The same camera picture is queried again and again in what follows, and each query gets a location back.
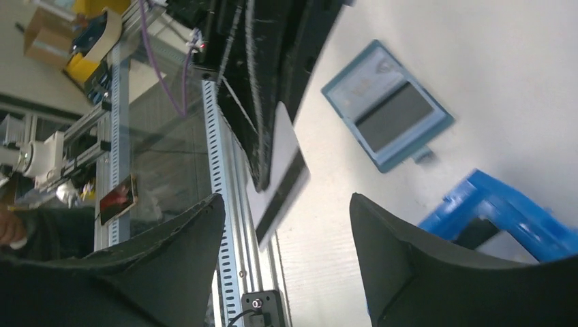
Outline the blue plastic bin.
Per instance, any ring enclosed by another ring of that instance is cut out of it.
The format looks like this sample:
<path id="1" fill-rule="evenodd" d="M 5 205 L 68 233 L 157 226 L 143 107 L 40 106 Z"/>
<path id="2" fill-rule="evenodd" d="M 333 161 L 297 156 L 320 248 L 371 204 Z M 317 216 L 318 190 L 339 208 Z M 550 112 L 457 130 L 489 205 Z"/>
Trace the blue plastic bin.
<path id="1" fill-rule="evenodd" d="M 480 170 L 452 188 L 419 227 L 469 249 L 506 232 L 539 262 L 577 255 L 576 230 L 520 191 Z"/>

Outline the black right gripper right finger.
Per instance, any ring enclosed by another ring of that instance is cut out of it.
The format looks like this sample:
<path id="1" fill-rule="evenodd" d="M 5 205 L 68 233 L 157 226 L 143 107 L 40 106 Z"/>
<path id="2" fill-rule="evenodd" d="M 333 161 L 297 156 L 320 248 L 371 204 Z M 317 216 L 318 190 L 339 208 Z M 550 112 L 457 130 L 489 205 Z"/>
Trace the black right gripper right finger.
<path id="1" fill-rule="evenodd" d="M 577 257 L 522 264 L 460 247 L 354 193 L 373 326 L 576 326 Z"/>

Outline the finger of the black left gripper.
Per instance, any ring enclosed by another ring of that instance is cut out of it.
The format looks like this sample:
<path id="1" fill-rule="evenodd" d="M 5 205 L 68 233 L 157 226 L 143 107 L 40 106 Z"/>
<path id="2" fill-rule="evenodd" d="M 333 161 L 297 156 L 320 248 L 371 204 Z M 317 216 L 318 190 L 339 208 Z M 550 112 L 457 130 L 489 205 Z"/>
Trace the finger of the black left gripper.
<path id="1" fill-rule="evenodd" d="M 271 180 L 276 108 L 293 119 L 342 1 L 200 1 L 200 66 L 258 191 Z"/>

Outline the teal leather card holder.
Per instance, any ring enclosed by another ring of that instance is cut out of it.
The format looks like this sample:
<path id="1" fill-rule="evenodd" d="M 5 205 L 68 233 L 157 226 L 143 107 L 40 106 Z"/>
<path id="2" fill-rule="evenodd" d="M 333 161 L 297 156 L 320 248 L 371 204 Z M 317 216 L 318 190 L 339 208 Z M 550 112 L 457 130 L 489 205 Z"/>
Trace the teal leather card holder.
<path id="1" fill-rule="evenodd" d="M 455 121 L 379 40 L 321 93 L 383 174 L 407 158 L 428 155 L 427 144 Z"/>

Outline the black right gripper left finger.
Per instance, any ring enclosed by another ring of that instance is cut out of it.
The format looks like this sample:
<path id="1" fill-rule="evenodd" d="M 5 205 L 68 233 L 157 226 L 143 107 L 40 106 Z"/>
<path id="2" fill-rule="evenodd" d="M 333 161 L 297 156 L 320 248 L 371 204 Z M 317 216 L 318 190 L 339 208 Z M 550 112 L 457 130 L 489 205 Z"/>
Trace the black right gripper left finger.
<path id="1" fill-rule="evenodd" d="M 92 208 L 1 214 L 2 326 L 203 326 L 226 218 L 218 193 L 94 251 Z"/>

